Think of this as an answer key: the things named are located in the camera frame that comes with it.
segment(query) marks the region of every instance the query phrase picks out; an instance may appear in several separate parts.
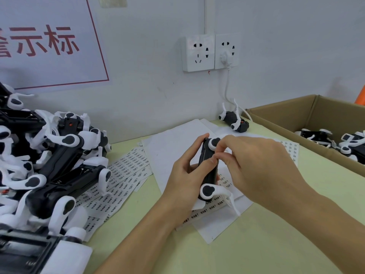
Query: wall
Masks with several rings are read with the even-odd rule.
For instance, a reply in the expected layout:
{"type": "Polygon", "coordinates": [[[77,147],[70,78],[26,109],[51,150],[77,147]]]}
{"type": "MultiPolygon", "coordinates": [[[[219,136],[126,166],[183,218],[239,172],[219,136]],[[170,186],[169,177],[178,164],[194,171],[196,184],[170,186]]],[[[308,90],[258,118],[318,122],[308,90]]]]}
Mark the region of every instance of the wall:
{"type": "MultiPolygon", "coordinates": [[[[221,113],[225,70],[183,73],[178,39],[204,32],[204,0],[89,0],[111,85],[42,93],[28,106],[87,112],[112,143],[221,113]]],[[[242,32],[229,96],[255,107],[307,94],[354,101],[365,83],[362,0],[216,0],[216,32],[242,32]]]]}

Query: power socket panel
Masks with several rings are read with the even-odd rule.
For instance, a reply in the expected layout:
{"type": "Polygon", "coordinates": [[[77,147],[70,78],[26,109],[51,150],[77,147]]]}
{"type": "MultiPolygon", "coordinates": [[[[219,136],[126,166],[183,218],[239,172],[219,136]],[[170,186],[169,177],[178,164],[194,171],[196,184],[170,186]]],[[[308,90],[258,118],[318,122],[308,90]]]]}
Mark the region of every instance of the power socket panel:
{"type": "Polygon", "coordinates": [[[240,62],[241,50],[241,33],[225,33],[215,35],[215,67],[214,69],[225,68],[226,66],[221,62],[221,54],[228,51],[233,56],[231,66],[237,66],[240,62]]]}
{"type": "Polygon", "coordinates": [[[182,70],[214,69],[215,36],[192,35],[181,38],[182,70]]]}

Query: yellow-green table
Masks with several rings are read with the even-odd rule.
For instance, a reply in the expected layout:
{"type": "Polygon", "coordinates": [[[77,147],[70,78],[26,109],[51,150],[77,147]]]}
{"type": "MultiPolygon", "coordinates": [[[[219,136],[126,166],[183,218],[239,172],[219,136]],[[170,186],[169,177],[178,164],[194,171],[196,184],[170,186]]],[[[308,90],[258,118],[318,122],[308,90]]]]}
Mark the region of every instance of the yellow-green table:
{"type": "MultiPolygon", "coordinates": [[[[223,126],[221,121],[214,124],[223,126]]],[[[249,132],[285,139],[250,123],[249,132]]],[[[129,152],[143,138],[112,145],[110,161],[129,152]]],[[[365,178],[300,147],[299,170],[317,192],[365,223],[365,178]]],[[[128,235],[161,196],[154,176],[134,192],[120,211],[101,226],[87,245],[94,249],[85,273],[91,274],[128,235]]],[[[280,217],[253,204],[208,245],[193,226],[174,231],[153,273],[340,273],[308,239],[280,217]]]]}

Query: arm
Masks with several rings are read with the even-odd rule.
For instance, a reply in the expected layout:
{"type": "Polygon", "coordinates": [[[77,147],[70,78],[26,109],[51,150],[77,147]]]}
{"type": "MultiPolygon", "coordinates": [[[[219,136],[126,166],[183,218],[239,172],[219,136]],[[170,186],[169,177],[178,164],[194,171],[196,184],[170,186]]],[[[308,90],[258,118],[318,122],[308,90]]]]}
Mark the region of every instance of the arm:
{"type": "Polygon", "coordinates": [[[121,269],[123,274],[151,272],[167,237],[190,215],[204,177],[217,165],[216,159],[206,160],[199,167],[190,165],[208,136],[198,137],[174,163],[161,198],[94,274],[120,274],[121,269]]]}
{"type": "Polygon", "coordinates": [[[281,143],[229,135],[215,152],[250,200],[296,228],[342,272],[364,272],[365,226],[312,189],[281,143]],[[227,147],[232,155],[223,152],[227,147]]]}

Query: orange object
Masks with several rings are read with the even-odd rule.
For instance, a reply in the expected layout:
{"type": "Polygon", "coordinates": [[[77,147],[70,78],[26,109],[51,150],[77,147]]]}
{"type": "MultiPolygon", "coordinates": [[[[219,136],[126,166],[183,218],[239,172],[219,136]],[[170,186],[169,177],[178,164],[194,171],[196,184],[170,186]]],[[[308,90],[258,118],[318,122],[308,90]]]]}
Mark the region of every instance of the orange object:
{"type": "Polygon", "coordinates": [[[365,105],[365,86],[360,91],[359,96],[356,98],[355,104],[365,105]]]}

